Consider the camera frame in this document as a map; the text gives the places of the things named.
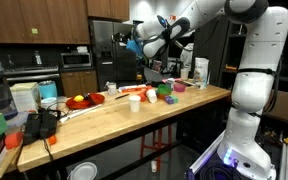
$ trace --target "plate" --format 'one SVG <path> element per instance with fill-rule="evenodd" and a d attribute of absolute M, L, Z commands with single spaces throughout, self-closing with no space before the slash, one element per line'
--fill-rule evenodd
<path fill-rule="evenodd" d="M 74 168 L 70 180 L 93 180 L 96 174 L 96 165 L 91 162 L 84 162 Z"/>
<path fill-rule="evenodd" d="M 101 94 L 93 93 L 93 94 L 89 94 L 88 97 L 92 98 L 95 105 L 102 104 L 105 100 L 105 97 Z M 85 109 L 85 108 L 95 106 L 94 104 L 91 104 L 91 102 L 89 100 L 83 100 L 81 102 L 75 102 L 74 97 L 67 100 L 65 104 L 70 109 Z"/>

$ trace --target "cabinet door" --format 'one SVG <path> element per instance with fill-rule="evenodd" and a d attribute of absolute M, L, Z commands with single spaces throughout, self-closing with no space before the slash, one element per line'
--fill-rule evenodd
<path fill-rule="evenodd" d="M 88 16 L 110 18 L 110 0 L 87 0 Z"/>
<path fill-rule="evenodd" d="M 81 85 L 84 93 L 97 92 L 97 78 L 95 71 L 80 72 Z"/>
<path fill-rule="evenodd" d="M 27 33 L 18 0 L 0 0 L 0 42 L 27 42 Z"/>
<path fill-rule="evenodd" d="M 19 0 L 27 33 L 32 43 L 53 42 L 46 0 Z"/>
<path fill-rule="evenodd" d="M 84 0 L 67 0 L 74 44 L 89 44 L 87 10 Z"/>
<path fill-rule="evenodd" d="M 129 0 L 110 0 L 111 17 L 122 21 L 129 20 Z"/>
<path fill-rule="evenodd" d="M 67 1 L 46 0 L 54 43 L 72 43 L 71 21 Z"/>
<path fill-rule="evenodd" d="M 79 73 L 67 72 L 61 73 L 64 94 L 66 97 L 74 97 L 76 95 L 82 95 L 82 86 Z"/>

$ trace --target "lemon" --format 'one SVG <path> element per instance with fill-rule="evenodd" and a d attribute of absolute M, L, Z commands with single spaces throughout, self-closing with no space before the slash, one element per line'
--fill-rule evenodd
<path fill-rule="evenodd" d="M 75 96 L 75 98 L 74 98 L 74 101 L 75 102 L 81 102 L 81 101 L 83 101 L 84 100 L 84 97 L 82 96 L 82 95 L 77 95 L 77 96 Z"/>

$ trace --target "stainless steel refrigerator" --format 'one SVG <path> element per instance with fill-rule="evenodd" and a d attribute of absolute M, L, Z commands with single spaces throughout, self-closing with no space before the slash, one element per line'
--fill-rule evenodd
<path fill-rule="evenodd" d="M 127 50 L 125 44 L 112 41 L 113 34 L 127 34 L 134 25 L 107 21 L 89 24 L 99 90 L 104 91 L 107 81 L 116 82 L 118 86 L 123 82 L 136 82 L 136 54 Z"/>

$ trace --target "butcher block table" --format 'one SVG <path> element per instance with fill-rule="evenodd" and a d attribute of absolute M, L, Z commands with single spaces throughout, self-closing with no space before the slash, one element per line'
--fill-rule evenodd
<path fill-rule="evenodd" d="M 227 98 L 230 93 L 228 90 L 211 85 L 205 90 L 187 87 L 185 92 L 173 91 L 172 94 L 178 97 L 176 104 L 169 105 L 161 99 L 152 104 L 146 100 L 141 102 L 139 112 L 131 112 L 129 96 L 115 100 L 116 97 L 125 93 L 108 96 L 106 92 L 102 92 L 100 94 L 105 96 L 105 101 L 101 107 L 64 123 L 58 122 L 57 142 L 49 148 L 54 158 L 52 163 L 50 163 L 50 156 L 44 148 L 43 141 L 39 140 L 22 148 L 17 168 L 20 172 L 27 172 L 42 165 L 46 167 L 46 164 L 59 166 L 69 160 L 76 160 L 77 157 L 84 158 L 77 154 L 86 151 L 90 153 L 99 144 L 114 142 L 112 140 L 129 133 L 136 133 L 142 128 L 162 122 L 167 123 L 167 120 L 173 116 Z"/>

